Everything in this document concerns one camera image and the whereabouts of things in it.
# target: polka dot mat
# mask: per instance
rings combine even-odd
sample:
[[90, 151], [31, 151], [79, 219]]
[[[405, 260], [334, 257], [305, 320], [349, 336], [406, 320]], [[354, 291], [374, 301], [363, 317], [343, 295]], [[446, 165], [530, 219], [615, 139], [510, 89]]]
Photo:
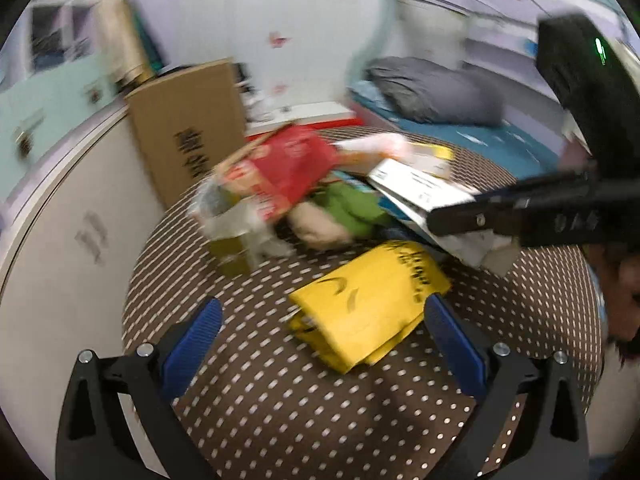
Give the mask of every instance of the polka dot mat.
[[[329, 140], [376, 132], [325, 130]], [[407, 134], [414, 141], [437, 142]], [[486, 190], [513, 182], [479, 155], [456, 152], [453, 178]], [[132, 351], [157, 341], [210, 294], [224, 305], [225, 324], [174, 408], [223, 479], [421, 479], [450, 446], [474, 408], [418, 327], [373, 367], [340, 375], [286, 327], [295, 310], [288, 294], [374, 246], [319, 253], [293, 236], [290, 258], [263, 263], [250, 276], [216, 272], [196, 225], [185, 218], [193, 189], [164, 216], [138, 259], [123, 315], [123, 344]], [[566, 349], [575, 358], [586, 409], [600, 371], [596, 295], [576, 248], [524, 251], [507, 278], [451, 262], [450, 304], [494, 342], [546, 357]], [[484, 472], [499, 465], [524, 398], [514, 402]]]

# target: metal screw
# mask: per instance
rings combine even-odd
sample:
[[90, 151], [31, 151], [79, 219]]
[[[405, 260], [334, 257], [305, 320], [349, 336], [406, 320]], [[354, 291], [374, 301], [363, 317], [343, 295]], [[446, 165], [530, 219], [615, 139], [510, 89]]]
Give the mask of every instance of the metal screw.
[[137, 349], [136, 354], [140, 357], [149, 357], [154, 352], [154, 346], [151, 343], [142, 343]]
[[559, 365], [564, 365], [569, 360], [569, 356], [566, 354], [566, 352], [560, 350], [554, 354], [554, 359]]
[[496, 343], [494, 345], [494, 353], [500, 357], [507, 357], [511, 353], [511, 349], [506, 343]]
[[80, 361], [83, 365], [87, 364], [93, 358], [94, 358], [94, 353], [91, 352], [91, 350], [82, 350], [78, 354], [78, 361]]

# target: gray pillow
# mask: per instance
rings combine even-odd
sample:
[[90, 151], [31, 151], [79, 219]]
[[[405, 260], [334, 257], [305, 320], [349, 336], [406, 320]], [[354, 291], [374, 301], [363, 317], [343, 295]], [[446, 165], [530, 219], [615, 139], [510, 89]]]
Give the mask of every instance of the gray pillow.
[[384, 57], [368, 74], [395, 110], [416, 123], [502, 124], [500, 93], [475, 73], [417, 57]]
[[372, 101], [378, 108], [382, 108], [387, 112], [394, 110], [391, 105], [386, 102], [385, 97], [382, 95], [382, 92], [380, 92], [380, 88], [378, 88], [373, 81], [361, 79], [352, 84], [350, 89], [354, 94]]

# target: cardboard box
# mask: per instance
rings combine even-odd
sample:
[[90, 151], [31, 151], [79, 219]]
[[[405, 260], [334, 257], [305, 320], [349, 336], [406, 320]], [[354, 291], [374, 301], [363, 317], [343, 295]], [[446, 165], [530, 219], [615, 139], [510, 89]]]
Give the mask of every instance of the cardboard box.
[[140, 152], [166, 208], [244, 145], [229, 60], [158, 78], [126, 97]]

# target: white box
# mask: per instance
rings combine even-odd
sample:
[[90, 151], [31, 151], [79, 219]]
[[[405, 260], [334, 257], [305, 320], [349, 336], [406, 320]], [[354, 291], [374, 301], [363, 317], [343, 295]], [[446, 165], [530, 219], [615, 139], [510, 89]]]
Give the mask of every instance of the white box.
[[429, 211], [474, 200], [473, 195], [460, 186], [389, 158], [377, 165], [368, 178], [440, 247], [466, 265], [476, 269], [484, 266], [503, 276], [517, 259], [520, 253], [517, 244], [490, 230], [445, 237], [431, 234], [426, 221]]

